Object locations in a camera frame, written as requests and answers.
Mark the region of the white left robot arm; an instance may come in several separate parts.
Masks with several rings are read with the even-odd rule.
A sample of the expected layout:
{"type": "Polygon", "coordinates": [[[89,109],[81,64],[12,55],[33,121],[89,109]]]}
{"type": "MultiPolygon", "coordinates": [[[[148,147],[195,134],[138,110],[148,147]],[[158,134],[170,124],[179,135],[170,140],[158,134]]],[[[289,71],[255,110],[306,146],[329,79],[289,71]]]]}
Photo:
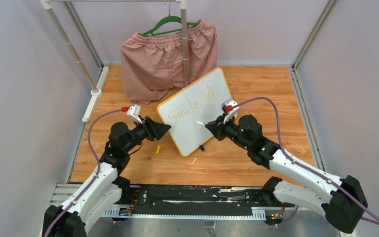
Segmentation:
{"type": "Polygon", "coordinates": [[[144,140],[160,140],[171,126],[150,117],[129,129],[124,122],[111,126],[105,151],[87,180],[61,205],[51,205],[44,214],[42,236],[85,237],[114,203],[131,199],[130,181],[120,176],[130,161],[130,151],[144,140]]]}

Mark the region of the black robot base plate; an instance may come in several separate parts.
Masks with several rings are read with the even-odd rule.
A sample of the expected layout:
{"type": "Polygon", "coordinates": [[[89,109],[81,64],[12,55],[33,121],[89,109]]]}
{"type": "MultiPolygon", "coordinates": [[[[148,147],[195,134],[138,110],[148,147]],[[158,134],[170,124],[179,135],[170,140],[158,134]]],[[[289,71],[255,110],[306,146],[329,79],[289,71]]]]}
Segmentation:
{"type": "Polygon", "coordinates": [[[304,207],[324,216],[329,222],[340,220],[341,193],[331,192],[325,201],[311,190],[272,177],[260,188],[185,185],[140,185],[110,183],[95,193],[81,194],[79,189],[57,189],[62,195],[58,205],[44,214],[45,222],[59,217],[65,221],[73,213],[85,226],[95,217],[183,218],[183,219],[255,219],[266,220],[267,208],[304,207]]]}

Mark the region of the yellow framed whiteboard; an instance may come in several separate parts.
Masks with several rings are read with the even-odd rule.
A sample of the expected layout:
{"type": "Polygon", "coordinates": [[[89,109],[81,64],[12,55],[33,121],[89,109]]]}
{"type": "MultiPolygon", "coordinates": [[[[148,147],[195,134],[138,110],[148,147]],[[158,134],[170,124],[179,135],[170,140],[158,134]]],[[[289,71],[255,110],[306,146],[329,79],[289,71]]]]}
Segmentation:
{"type": "Polygon", "coordinates": [[[215,68],[157,107],[179,153],[187,157],[213,137],[205,126],[196,123],[215,121],[225,115],[222,103],[232,98],[223,69],[215,68]]]}

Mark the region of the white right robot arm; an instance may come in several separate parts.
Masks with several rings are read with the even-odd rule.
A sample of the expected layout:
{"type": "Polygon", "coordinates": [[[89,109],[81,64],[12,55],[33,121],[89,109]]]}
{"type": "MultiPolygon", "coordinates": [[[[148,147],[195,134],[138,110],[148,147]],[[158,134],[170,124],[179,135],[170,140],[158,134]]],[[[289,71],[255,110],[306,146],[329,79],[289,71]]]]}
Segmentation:
{"type": "Polygon", "coordinates": [[[264,185],[263,202],[275,206],[278,202],[294,204],[314,211],[338,231],[351,234],[364,214],[368,202],[360,182],[353,176],[341,178],[322,171],[290,154],[281,145],[263,135],[262,125],[252,115],[225,119],[226,115],[205,124],[213,136],[225,138],[247,151],[257,165],[282,173],[300,186],[272,177],[264,185]]]}

